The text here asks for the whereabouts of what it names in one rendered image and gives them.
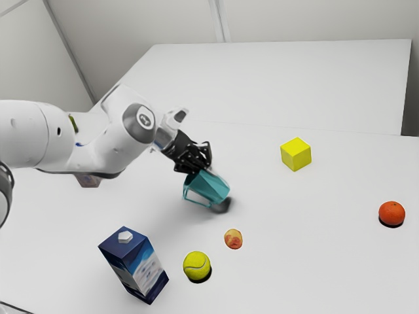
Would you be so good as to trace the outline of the red yellow peach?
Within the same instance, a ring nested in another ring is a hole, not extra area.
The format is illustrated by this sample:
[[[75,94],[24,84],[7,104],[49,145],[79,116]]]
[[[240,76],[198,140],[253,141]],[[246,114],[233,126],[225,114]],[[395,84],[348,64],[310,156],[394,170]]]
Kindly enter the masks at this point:
[[[224,234],[224,241],[228,248],[239,249],[243,244],[242,233],[237,229],[229,229]]]

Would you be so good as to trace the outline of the blue white milk carton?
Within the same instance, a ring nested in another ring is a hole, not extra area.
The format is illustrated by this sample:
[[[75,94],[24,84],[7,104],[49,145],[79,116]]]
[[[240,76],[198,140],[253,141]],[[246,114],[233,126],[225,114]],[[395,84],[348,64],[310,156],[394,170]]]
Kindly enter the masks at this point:
[[[125,226],[98,245],[128,293],[151,305],[169,281],[149,238]]]

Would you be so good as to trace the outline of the brown box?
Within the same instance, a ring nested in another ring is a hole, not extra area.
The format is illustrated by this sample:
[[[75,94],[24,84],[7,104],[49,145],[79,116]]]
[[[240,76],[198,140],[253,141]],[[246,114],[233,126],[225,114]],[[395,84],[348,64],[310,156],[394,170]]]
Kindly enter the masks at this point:
[[[102,178],[89,174],[74,174],[76,180],[82,188],[97,188]]]

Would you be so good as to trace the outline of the orange fruit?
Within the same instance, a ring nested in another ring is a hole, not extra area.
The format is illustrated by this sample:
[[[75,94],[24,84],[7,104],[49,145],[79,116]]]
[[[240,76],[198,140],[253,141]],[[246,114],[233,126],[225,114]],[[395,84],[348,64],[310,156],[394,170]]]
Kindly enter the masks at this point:
[[[405,208],[396,201],[383,203],[378,210],[379,219],[386,225],[398,226],[405,220]]]

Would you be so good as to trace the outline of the teal faceted mug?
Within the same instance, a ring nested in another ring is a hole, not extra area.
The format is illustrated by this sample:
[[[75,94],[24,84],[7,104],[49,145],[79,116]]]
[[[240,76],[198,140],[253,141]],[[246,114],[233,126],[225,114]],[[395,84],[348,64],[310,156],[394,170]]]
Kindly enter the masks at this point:
[[[193,200],[189,194],[193,192],[206,202]],[[230,186],[220,176],[206,170],[188,174],[183,183],[183,199],[210,208],[224,202],[230,192]]]

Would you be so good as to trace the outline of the yellow cube block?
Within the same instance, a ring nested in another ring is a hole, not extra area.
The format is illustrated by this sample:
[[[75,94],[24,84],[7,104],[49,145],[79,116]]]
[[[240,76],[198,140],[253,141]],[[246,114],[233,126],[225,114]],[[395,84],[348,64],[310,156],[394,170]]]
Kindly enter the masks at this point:
[[[292,171],[298,171],[312,162],[309,144],[296,137],[280,146],[282,162]]]

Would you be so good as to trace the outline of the yellow tennis ball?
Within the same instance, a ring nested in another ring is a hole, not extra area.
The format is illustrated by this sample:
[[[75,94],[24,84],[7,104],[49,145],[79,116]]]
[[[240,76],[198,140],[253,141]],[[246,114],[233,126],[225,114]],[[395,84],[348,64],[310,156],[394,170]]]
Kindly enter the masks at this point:
[[[201,281],[210,274],[210,259],[201,251],[192,251],[183,261],[183,271],[190,280]]]

